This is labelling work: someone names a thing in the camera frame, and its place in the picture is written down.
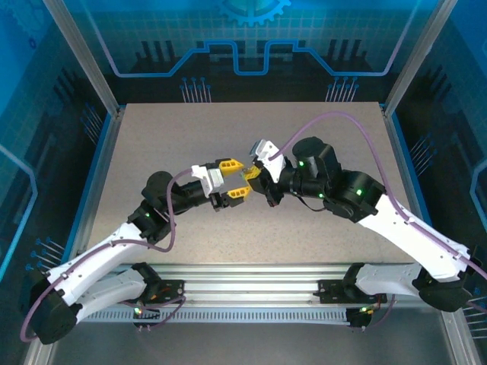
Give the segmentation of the aluminium enclosure post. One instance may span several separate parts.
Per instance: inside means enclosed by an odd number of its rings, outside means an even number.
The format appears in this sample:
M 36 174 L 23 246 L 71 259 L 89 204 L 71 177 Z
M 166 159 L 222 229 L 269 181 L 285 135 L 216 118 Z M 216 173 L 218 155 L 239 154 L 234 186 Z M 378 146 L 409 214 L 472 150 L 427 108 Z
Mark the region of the aluminium enclosure post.
M 389 96 L 386 99 L 384 115 L 391 117 L 404 97 L 434 42 L 442 31 L 458 0 L 438 0 L 431 16 L 416 41 L 402 71 L 399 73 Z
M 64 1 L 42 1 L 107 112 L 112 117 L 117 117 L 119 115 L 119 104 Z

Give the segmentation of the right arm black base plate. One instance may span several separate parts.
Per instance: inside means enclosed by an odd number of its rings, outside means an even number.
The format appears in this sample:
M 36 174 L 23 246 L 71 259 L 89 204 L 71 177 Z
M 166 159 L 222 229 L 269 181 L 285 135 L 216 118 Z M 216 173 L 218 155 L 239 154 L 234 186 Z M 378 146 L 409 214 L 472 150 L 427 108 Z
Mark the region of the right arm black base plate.
M 339 280 L 320 280 L 314 293 L 320 303 L 355 303 L 358 295 L 353 286 Z

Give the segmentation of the black controller bracket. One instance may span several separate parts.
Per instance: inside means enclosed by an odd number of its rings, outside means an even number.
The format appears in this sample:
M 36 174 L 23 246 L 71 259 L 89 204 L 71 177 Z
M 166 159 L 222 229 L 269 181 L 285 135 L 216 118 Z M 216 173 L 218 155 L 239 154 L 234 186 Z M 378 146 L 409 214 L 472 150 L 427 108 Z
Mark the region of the black controller bracket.
M 363 306 L 360 308 L 348 308 L 345 311 L 346 321 L 352 329 L 365 329 L 372 321 L 376 308 L 374 306 Z
M 135 306 L 133 308 L 132 322 L 140 332 L 142 330 L 151 331 L 151 327 L 158 324 L 160 318 L 161 312 L 159 309 L 144 309 L 142 306 Z

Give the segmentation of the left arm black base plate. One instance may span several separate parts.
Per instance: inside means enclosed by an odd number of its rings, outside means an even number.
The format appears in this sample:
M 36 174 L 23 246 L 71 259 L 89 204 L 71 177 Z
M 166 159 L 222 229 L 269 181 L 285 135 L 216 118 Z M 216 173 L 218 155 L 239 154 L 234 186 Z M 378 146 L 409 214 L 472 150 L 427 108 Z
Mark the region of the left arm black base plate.
M 150 304 L 167 303 L 182 296 L 185 293 L 184 286 L 185 281 L 183 280 L 162 280 L 151 289 L 148 302 Z

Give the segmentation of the aluminium table side rail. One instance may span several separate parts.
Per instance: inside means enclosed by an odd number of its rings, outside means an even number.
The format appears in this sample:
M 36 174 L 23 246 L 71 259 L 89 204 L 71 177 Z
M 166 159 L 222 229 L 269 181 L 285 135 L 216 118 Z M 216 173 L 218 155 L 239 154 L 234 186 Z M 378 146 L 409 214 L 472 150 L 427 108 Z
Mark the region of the aluminium table side rail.
M 406 191 L 409 210 L 417 217 L 420 217 L 425 223 L 433 226 L 399 120 L 395 113 L 387 115 L 385 111 L 383 111 L 383 117 L 399 168 L 399 174 Z
M 88 246 L 125 109 L 121 106 L 116 116 L 105 120 L 61 263 L 70 261 Z

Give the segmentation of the grey metal lower shelf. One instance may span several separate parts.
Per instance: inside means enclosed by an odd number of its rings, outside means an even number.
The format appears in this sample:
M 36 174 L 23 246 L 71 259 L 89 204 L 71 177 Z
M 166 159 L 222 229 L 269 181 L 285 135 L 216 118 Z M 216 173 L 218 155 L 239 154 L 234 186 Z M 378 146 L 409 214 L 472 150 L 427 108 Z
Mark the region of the grey metal lower shelf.
M 318 324 L 83 323 L 16 365 L 487 365 L 461 315 L 395 307 L 364 331 Z

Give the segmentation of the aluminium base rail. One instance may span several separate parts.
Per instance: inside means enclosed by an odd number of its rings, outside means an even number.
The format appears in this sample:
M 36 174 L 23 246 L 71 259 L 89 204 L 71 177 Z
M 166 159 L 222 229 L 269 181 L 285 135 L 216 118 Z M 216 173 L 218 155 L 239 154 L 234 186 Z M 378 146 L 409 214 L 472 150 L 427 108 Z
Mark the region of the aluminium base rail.
M 184 306 L 317 306 L 320 280 L 339 280 L 353 286 L 359 306 L 376 303 L 377 295 L 400 295 L 419 300 L 420 284 L 433 284 L 419 264 L 389 265 L 150 265 L 145 262 L 96 266 L 66 263 L 46 272 L 47 281 L 68 306 L 81 314 L 123 303 L 159 308 Z M 185 293 L 167 303 L 150 304 L 153 286 L 162 280 L 185 281 Z

